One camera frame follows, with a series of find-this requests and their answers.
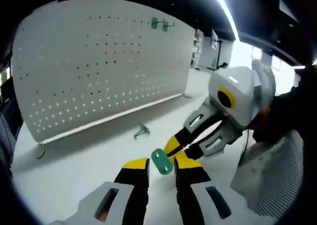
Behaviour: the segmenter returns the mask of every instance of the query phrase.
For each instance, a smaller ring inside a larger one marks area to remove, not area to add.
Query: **white pegboard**
[[[165,19],[151,27],[152,17]],[[69,0],[36,9],[17,29],[12,73],[37,142],[182,93],[195,30],[123,0]]]

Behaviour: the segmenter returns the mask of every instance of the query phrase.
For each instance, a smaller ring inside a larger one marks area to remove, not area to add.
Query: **white table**
[[[178,97],[53,141],[44,145],[41,159],[36,159],[40,147],[23,124],[12,165],[21,198],[44,224],[74,214],[79,201],[105,181],[113,181],[127,161],[150,157],[154,149],[165,146],[208,95],[209,77],[191,70],[186,93],[192,99]],[[151,133],[135,140],[139,122]],[[230,185],[245,142],[244,134],[226,146],[223,154],[202,160],[213,181]],[[159,174],[151,162],[144,224],[182,224],[175,195],[174,174]]]

